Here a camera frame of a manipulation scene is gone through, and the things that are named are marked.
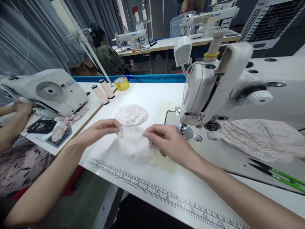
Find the ruler markings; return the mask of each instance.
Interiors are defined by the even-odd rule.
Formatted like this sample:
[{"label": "ruler markings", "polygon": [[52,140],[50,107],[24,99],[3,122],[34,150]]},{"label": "ruler markings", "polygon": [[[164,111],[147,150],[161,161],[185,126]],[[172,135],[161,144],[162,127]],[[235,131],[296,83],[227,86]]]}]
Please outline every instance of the ruler markings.
[{"label": "ruler markings", "polygon": [[138,190],[162,201],[163,203],[166,203],[171,207],[174,207],[194,217],[195,219],[212,226],[213,228],[250,229],[248,225],[237,222],[236,220],[232,220],[231,218],[228,218],[225,215],[210,210],[196,202],[193,202],[191,200],[188,200],[187,198],[179,196],[169,190],[166,190],[158,185],[155,185],[149,181],[140,178],[139,176],[135,176],[127,171],[115,167],[96,157],[89,157],[86,162],[91,166],[117,178],[118,180],[121,180],[127,183],[128,185],[137,188]]}]

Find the woman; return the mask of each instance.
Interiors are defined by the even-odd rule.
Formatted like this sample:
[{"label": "woman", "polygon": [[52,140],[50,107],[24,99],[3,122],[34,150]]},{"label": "woman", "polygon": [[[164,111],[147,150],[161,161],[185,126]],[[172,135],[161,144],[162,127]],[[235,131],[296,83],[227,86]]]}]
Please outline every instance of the woman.
[{"label": "woman", "polygon": [[90,36],[94,43],[94,52],[108,76],[127,75],[125,62],[118,53],[107,45],[106,33],[97,24],[91,24]]},{"label": "woman", "polygon": [[19,137],[32,107],[19,101],[0,107],[0,116],[15,112],[4,125],[0,123],[0,197],[14,194],[32,184],[54,158],[34,143]]}]

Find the plaid shirt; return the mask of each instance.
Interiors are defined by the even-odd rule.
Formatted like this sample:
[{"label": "plaid shirt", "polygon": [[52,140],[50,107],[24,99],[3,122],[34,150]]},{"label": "plaid shirt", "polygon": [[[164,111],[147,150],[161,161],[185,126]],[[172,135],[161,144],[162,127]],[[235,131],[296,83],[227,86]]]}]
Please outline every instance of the plaid shirt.
[{"label": "plaid shirt", "polygon": [[125,62],[118,53],[108,45],[101,45],[94,49],[107,75],[124,75]]}]

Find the curtain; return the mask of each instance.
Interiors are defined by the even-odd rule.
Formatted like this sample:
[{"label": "curtain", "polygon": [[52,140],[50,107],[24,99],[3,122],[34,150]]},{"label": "curtain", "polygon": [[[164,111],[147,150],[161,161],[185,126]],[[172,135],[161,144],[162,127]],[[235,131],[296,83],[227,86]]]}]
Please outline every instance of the curtain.
[{"label": "curtain", "polygon": [[[110,45],[114,32],[122,33],[115,3],[66,0],[80,27],[97,23]],[[0,74],[32,75],[50,68],[68,71],[69,65],[87,60],[78,41],[66,38],[68,34],[50,0],[0,0]]]}]

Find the measuring tape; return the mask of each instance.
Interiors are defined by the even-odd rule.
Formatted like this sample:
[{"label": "measuring tape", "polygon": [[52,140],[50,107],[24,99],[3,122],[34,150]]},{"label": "measuring tape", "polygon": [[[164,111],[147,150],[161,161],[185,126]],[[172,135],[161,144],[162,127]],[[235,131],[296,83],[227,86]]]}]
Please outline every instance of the measuring tape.
[{"label": "measuring tape", "polygon": [[96,157],[89,156],[86,163],[153,197],[156,201],[169,205],[174,211],[181,211],[193,217],[194,220],[202,223],[202,227],[209,226],[209,228],[214,229],[250,229],[245,222],[231,219],[224,214],[208,208],[204,204],[192,201],[189,197],[178,195],[166,187],[158,186],[149,180],[122,170]]},{"label": "measuring tape", "polygon": [[129,82],[127,77],[122,76],[114,80],[114,85],[119,91],[125,91],[129,88]]}]

